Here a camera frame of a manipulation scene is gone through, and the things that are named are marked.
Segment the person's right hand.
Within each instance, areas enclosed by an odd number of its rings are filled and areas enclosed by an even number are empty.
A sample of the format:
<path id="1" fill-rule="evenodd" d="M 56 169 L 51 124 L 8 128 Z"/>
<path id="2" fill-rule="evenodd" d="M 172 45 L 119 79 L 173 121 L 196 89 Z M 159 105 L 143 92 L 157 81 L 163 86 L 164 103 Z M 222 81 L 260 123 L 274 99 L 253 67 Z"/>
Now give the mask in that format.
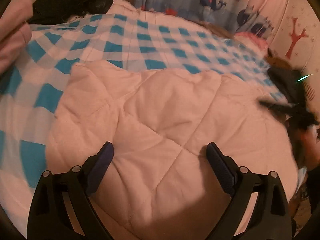
<path id="1" fill-rule="evenodd" d="M 319 166 L 319 145 L 317 145 L 315 130 L 313 128 L 298 129 L 294 131 L 294 136 L 304 148 L 304 163 L 308 172 L 314 170 Z"/>

